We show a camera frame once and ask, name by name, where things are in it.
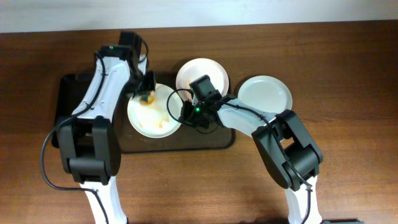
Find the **white plate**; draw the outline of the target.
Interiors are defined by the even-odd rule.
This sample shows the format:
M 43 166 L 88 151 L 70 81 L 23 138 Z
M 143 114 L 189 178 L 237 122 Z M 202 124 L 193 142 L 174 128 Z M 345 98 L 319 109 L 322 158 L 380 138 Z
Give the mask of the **white plate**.
M 280 80 L 259 75 L 246 80 L 238 91 L 238 98 L 245 105 L 270 113 L 291 110 L 292 95 Z
M 176 93 L 168 100 L 172 92 L 171 87 L 157 83 L 152 104 L 141 105 L 139 96 L 129 99 L 127 116 L 137 132 L 149 138 L 164 138 L 176 132 L 181 123 L 174 120 L 169 112 L 174 118 L 179 118 L 183 102 Z
M 189 89 L 189 84 L 208 75 L 213 86 L 222 96 L 229 89 L 229 77 L 226 70 L 216 61 L 208 58 L 196 58 L 185 63 L 177 73 L 176 89 Z

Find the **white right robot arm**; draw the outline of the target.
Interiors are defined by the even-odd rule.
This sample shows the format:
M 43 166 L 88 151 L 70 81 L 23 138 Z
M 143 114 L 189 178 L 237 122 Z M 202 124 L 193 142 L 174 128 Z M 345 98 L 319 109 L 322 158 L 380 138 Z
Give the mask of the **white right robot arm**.
M 268 113 L 213 92 L 185 103 L 178 120 L 205 129 L 216 123 L 251 137 L 269 175 L 285 190 L 289 223 L 326 222 L 316 195 L 323 154 L 292 110 Z

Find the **green and yellow sponge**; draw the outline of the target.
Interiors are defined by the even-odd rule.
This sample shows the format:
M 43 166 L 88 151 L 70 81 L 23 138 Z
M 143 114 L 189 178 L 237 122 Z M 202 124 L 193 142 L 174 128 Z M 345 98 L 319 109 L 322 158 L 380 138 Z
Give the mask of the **green and yellow sponge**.
M 139 103 L 141 105 L 150 105 L 154 102 L 154 100 L 155 100 L 154 91 L 148 91 L 139 95 Z

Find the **white plate bottom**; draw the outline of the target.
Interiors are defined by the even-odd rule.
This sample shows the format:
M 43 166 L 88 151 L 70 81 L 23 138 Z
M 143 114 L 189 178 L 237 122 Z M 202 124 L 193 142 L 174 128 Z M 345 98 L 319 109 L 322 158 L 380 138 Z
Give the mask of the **white plate bottom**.
M 171 87 L 157 83 L 152 104 L 141 105 L 139 96 L 129 99 L 127 116 L 137 132 L 149 138 L 164 138 L 176 132 L 181 123 L 174 120 L 169 112 L 174 118 L 179 118 L 183 102 L 176 93 L 168 100 L 172 92 Z

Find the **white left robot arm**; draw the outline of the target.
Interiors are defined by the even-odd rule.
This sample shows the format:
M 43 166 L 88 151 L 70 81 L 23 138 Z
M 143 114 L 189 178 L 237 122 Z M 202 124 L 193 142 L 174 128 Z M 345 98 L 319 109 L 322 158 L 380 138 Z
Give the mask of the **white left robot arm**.
M 86 193 L 96 223 L 127 223 L 116 175 L 121 147 L 113 127 L 122 94 L 147 94 L 155 88 L 141 46 L 103 46 L 95 52 L 93 78 L 72 115 L 56 127 L 63 169 Z

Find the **white plate top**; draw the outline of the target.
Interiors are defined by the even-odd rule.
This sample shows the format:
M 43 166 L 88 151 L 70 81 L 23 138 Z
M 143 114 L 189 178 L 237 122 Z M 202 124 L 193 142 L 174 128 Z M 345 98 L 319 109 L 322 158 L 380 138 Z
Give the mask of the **white plate top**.
M 222 96 L 229 89 L 229 77 L 226 70 L 216 61 L 208 58 L 196 58 L 185 63 L 177 73 L 176 89 L 189 89 L 189 84 L 208 75 L 213 86 Z

